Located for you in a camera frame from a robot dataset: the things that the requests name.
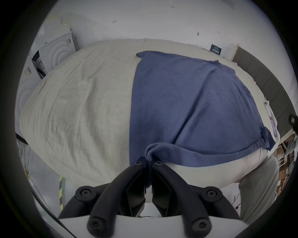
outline label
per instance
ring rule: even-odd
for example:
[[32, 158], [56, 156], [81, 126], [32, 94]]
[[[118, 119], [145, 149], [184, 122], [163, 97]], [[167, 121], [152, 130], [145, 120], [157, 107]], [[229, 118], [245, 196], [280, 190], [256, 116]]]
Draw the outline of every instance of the label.
[[25, 74], [31, 74], [31, 69], [28, 67], [25, 71], [24, 71]]
[[41, 68], [44, 69], [44, 64], [41, 60], [39, 61], [39, 64], [40, 64]]
[[215, 45], [211, 45], [210, 51], [214, 52], [215, 54], [221, 54], [221, 48], [219, 48]]

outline mattress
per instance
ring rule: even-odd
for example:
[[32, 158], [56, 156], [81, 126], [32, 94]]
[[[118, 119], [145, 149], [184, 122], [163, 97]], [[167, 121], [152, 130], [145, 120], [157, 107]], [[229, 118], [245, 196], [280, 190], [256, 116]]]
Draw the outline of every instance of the mattress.
[[[136, 53], [142, 51], [219, 60], [234, 69], [279, 144], [263, 93], [235, 63], [198, 46], [167, 40], [109, 40], [83, 48], [58, 65], [22, 110], [20, 129], [25, 140], [55, 172], [79, 186], [98, 186], [111, 182], [129, 166], [132, 85], [141, 60]], [[209, 167], [168, 165], [189, 184], [222, 188], [255, 169], [276, 146]]]

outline gray headboard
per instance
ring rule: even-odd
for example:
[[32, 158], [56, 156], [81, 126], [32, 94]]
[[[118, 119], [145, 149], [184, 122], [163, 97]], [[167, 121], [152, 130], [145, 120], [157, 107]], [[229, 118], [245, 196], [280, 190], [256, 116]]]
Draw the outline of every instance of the gray headboard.
[[292, 126], [288, 122], [290, 114], [295, 114], [292, 102], [274, 74], [256, 57], [238, 47], [232, 60], [246, 71], [259, 86], [277, 119], [277, 129], [282, 138]]

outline yellow black striped tape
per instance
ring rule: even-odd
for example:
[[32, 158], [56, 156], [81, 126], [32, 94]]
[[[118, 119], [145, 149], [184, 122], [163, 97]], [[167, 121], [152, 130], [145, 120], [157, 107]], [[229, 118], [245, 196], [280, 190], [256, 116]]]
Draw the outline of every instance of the yellow black striped tape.
[[62, 211], [65, 207], [65, 178], [60, 176], [59, 180], [59, 200], [60, 200], [60, 210]]

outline white wall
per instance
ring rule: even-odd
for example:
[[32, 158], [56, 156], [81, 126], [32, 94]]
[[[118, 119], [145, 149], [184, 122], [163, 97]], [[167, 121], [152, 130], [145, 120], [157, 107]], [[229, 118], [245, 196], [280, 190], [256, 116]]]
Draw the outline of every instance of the white wall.
[[270, 20], [250, 1], [224, 1], [234, 6], [220, 0], [60, 0], [49, 16], [70, 24], [80, 48], [108, 39], [151, 38], [208, 50], [214, 44], [228, 58], [240, 44], [278, 78], [298, 113], [296, 77]]

